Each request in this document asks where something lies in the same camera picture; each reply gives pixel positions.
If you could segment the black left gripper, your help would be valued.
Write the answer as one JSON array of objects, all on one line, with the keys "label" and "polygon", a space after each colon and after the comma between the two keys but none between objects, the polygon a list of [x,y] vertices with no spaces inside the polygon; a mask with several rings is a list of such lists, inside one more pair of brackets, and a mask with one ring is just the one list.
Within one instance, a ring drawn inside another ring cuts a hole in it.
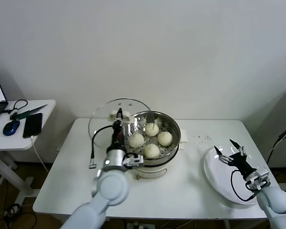
[{"label": "black left gripper", "polygon": [[117,111],[117,121],[112,125],[113,134],[112,134],[112,143],[110,145],[111,149],[122,149],[124,147],[124,134],[123,127],[120,120],[123,119],[123,110],[119,108]]}]

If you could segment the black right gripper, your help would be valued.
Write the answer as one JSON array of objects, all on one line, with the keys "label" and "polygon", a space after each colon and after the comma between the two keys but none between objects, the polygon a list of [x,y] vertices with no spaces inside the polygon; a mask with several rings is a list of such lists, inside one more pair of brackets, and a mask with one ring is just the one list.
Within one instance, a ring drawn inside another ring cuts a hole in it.
[{"label": "black right gripper", "polygon": [[219,160],[231,167],[236,167],[243,177],[248,177],[250,174],[256,171],[256,168],[251,167],[246,161],[247,155],[245,153],[244,146],[240,146],[236,141],[232,139],[229,139],[229,141],[234,146],[234,148],[238,150],[238,152],[236,153],[232,151],[232,155],[225,156],[216,146],[214,146]]}]

